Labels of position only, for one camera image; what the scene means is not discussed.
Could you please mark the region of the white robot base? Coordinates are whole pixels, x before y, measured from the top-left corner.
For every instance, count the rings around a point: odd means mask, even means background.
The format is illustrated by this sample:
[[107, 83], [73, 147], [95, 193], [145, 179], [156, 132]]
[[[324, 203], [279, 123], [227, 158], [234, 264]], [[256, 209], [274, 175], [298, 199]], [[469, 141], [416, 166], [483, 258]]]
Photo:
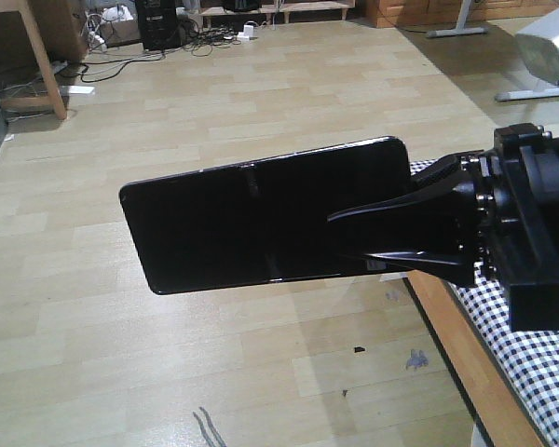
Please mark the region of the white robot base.
[[514, 39], [528, 72], [559, 85], [559, 8], [528, 24]]

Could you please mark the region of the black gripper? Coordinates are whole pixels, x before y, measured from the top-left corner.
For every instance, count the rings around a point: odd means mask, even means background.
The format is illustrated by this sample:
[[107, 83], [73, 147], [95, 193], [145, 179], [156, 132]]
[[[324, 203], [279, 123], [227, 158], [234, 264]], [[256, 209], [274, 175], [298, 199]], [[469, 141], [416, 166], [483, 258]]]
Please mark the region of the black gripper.
[[416, 192], [327, 218], [337, 250], [472, 286], [478, 205], [484, 275], [504, 292], [510, 329], [559, 332], [559, 138], [510, 125], [495, 130], [488, 151], [443, 156], [411, 173]]

